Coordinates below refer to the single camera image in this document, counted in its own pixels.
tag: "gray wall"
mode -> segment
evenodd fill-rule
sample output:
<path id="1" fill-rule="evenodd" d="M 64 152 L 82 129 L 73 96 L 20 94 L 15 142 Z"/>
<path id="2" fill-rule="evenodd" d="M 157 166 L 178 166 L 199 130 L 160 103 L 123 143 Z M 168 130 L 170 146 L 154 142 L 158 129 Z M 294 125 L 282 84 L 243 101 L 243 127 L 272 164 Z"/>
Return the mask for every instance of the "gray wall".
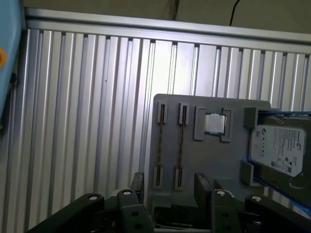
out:
<path id="1" fill-rule="evenodd" d="M 25 6 L 170 19 L 173 0 L 24 0 Z M 228 25 L 236 0 L 180 0 L 177 20 Z M 311 33 L 311 0 L 241 0 L 233 26 Z"/>

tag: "gray plastic tray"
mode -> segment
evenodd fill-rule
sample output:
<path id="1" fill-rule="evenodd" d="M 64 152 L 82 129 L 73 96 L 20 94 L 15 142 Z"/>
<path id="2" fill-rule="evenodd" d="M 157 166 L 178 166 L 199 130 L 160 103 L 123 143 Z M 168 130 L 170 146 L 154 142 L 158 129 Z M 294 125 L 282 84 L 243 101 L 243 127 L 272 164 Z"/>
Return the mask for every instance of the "gray plastic tray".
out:
<path id="1" fill-rule="evenodd" d="M 161 188 L 154 186 L 160 124 L 159 103 L 165 105 L 162 134 Z M 175 167 L 180 142 L 180 105 L 189 108 L 184 129 L 182 187 L 175 188 Z M 216 179 L 223 189 L 244 200 L 248 194 L 263 193 L 262 187 L 249 187 L 240 181 L 240 162 L 247 156 L 250 132 L 243 126 L 244 108 L 270 109 L 270 103 L 259 100 L 239 100 L 158 94 L 154 97 L 148 178 L 147 209 L 172 204 L 196 206 L 193 197 L 194 173 L 203 172 Z M 205 113 L 226 113 L 225 135 L 204 134 Z"/>

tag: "blue tray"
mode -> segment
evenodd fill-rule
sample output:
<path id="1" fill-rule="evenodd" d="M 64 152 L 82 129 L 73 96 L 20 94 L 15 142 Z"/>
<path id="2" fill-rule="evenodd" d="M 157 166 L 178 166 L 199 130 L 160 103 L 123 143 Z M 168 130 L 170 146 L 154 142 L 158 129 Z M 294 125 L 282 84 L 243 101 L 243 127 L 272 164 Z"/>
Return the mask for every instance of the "blue tray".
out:
<path id="1" fill-rule="evenodd" d="M 0 68 L 0 118 L 21 35 L 20 10 L 19 0 L 0 0 L 0 48 L 6 53 L 6 62 Z"/>

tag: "corrugated metal wall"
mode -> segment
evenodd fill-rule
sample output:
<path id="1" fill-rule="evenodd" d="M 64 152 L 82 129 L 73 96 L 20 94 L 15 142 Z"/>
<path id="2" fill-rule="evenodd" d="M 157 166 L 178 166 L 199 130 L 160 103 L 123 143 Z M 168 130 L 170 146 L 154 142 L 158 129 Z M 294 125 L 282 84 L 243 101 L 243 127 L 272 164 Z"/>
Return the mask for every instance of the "corrugated metal wall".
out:
<path id="1" fill-rule="evenodd" d="M 99 25 L 77 30 L 62 22 L 28 26 L 0 135 L 2 232 L 21 233 L 84 193 L 109 196 L 128 186 L 148 167 L 157 93 L 311 110 L 306 45 L 186 33 L 181 42 L 175 33 L 159 39 L 159 31 L 142 36 L 102 26 L 98 33 Z"/>

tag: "white label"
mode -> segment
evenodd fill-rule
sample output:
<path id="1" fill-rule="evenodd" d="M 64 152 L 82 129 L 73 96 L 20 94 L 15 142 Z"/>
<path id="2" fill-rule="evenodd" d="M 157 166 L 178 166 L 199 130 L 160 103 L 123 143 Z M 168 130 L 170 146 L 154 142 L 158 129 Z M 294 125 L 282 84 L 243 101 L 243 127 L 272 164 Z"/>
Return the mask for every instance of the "white label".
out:
<path id="1" fill-rule="evenodd" d="M 250 157 L 295 177 L 302 171 L 305 141 L 303 129 L 258 125 L 251 135 Z"/>

